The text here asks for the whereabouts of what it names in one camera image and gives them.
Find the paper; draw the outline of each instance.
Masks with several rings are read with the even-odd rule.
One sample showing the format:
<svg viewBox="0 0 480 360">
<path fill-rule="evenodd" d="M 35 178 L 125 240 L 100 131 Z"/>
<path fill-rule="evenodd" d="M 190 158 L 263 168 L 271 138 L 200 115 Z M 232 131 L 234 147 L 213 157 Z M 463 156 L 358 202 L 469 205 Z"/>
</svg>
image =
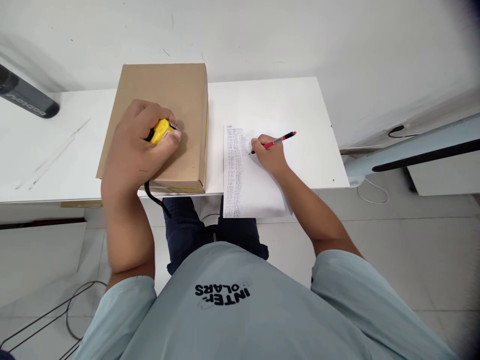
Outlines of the paper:
<svg viewBox="0 0 480 360">
<path fill-rule="evenodd" d="M 252 150 L 251 139 L 260 134 L 252 128 L 225 126 L 224 218 L 280 218 L 291 215 L 280 186 L 262 167 L 257 155 L 249 155 Z"/>
</svg>

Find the light blue t-shirt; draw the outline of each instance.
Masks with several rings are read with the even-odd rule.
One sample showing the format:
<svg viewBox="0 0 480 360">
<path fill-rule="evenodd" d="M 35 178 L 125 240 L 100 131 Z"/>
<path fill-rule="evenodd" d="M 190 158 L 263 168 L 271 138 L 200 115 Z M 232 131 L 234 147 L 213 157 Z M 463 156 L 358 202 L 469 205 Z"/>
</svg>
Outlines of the light blue t-shirt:
<svg viewBox="0 0 480 360">
<path fill-rule="evenodd" d="M 457 359 L 364 259 L 318 255 L 311 291 L 227 242 L 100 301 L 75 359 Z"/>
</svg>

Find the brown cardboard box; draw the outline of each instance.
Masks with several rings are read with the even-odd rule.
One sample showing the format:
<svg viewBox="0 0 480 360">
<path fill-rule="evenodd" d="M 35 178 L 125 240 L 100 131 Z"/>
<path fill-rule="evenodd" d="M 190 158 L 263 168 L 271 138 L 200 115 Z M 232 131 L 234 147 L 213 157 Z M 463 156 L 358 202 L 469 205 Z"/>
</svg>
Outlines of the brown cardboard box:
<svg viewBox="0 0 480 360">
<path fill-rule="evenodd" d="M 208 84 L 203 63 L 123 65 L 96 177 L 101 179 L 115 127 L 132 100 L 169 108 L 182 132 L 180 146 L 151 179 L 161 193 L 205 192 Z"/>
</svg>

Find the black bottle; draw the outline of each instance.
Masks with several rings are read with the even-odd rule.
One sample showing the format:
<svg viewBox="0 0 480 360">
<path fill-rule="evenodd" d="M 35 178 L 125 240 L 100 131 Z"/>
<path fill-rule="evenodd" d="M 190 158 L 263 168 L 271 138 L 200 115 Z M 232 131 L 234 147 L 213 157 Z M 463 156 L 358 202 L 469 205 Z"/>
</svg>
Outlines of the black bottle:
<svg viewBox="0 0 480 360">
<path fill-rule="evenodd" d="M 0 97 L 44 119 L 53 118 L 60 105 L 0 65 Z"/>
</svg>

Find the white table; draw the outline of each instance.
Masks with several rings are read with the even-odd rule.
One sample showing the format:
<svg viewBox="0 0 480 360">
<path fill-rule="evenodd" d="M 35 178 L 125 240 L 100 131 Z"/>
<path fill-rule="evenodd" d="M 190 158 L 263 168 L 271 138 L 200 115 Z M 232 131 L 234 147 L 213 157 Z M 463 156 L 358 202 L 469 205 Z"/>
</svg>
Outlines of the white table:
<svg viewBox="0 0 480 360">
<path fill-rule="evenodd" d="M 53 94 L 60 112 L 51 119 L 0 99 L 0 203 L 100 199 L 95 175 L 115 94 Z M 316 77 L 209 83 L 208 95 L 205 195 L 223 193 L 226 124 L 297 131 L 287 160 L 298 176 L 311 189 L 349 187 Z"/>
</svg>

